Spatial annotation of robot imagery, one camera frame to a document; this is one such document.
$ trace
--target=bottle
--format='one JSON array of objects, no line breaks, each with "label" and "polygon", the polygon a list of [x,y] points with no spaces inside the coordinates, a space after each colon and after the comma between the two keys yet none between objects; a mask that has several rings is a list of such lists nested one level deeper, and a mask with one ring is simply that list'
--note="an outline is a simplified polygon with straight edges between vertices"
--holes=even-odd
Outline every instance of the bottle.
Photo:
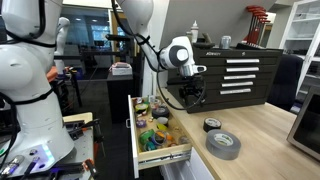
[{"label": "bottle", "polygon": [[197,25],[197,21],[194,21],[193,26],[191,27],[192,33],[192,43],[196,43],[198,39],[199,27]]}]

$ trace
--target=window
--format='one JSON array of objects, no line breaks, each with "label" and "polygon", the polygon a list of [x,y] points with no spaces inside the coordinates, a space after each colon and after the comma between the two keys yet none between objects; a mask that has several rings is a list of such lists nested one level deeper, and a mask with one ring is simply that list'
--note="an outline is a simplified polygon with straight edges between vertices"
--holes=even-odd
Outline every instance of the window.
[{"label": "window", "polygon": [[110,34],[110,27],[109,26],[98,26],[98,25],[91,25],[92,36],[93,40],[97,42],[104,42],[102,47],[110,48],[110,41],[106,38],[107,34]]}]

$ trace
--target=floor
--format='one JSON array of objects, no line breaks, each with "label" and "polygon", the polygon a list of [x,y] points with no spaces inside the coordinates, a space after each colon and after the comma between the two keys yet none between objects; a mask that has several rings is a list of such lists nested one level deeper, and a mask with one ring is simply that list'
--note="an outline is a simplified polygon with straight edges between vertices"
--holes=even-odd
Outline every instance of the floor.
[{"label": "floor", "polygon": [[[110,104],[108,98],[107,82],[99,81],[79,81],[80,92],[87,86],[81,95],[83,107],[77,103],[74,105],[75,113],[92,112],[94,118],[99,118],[101,130],[105,137],[104,148],[106,157],[99,149],[95,164],[100,173],[99,179],[127,180],[134,179],[132,151],[130,140],[130,129],[125,123],[112,124]],[[69,88],[69,99],[73,100],[72,88]],[[159,168],[150,168],[140,171],[141,180],[162,180]]]}]

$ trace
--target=black tape roll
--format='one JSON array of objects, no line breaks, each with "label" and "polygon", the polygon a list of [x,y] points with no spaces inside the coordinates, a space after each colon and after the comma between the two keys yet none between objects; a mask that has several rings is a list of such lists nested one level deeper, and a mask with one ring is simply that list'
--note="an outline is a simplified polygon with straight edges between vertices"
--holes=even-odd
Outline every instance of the black tape roll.
[{"label": "black tape roll", "polygon": [[158,109],[152,109],[152,117],[158,119],[159,117],[169,117],[169,109],[167,107],[159,107]]},{"label": "black tape roll", "polygon": [[221,129],[222,123],[214,118],[206,118],[203,123],[203,130],[209,132],[212,129]]}]

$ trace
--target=drawer handle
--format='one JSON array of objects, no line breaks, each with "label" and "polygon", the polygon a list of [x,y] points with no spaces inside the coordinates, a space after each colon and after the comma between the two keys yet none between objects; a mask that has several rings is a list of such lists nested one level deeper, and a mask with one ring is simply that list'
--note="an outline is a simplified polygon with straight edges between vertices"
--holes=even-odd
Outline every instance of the drawer handle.
[{"label": "drawer handle", "polygon": [[127,127],[128,129],[131,128],[131,127],[130,127],[130,119],[126,119],[126,127]]},{"label": "drawer handle", "polygon": [[222,83],[222,87],[234,87],[234,86],[252,86],[253,82],[240,82],[240,83]]},{"label": "drawer handle", "polygon": [[228,64],[239,64],[239,63],[260,63],[259,59],[227,59]]},{"label": "drawer handle", "polygon": [[240,93],[248,93],[251,92],[250,88],[247,89],[236,89],[236,90],[228,90],[228,91],[220,91],[221,95],[224,94],[240,94]]},{"label": "drawer handle", "polygon": [[259,67],[227,68],[227,72],[247,72],[247,71],[259,71]]},{"label": "drawer handle", "polygon": [[224,76],[224,80],[230,80],[230,79],[254,79],[256,78],[255,74],[250,75],[244,75],[244,76]]}]

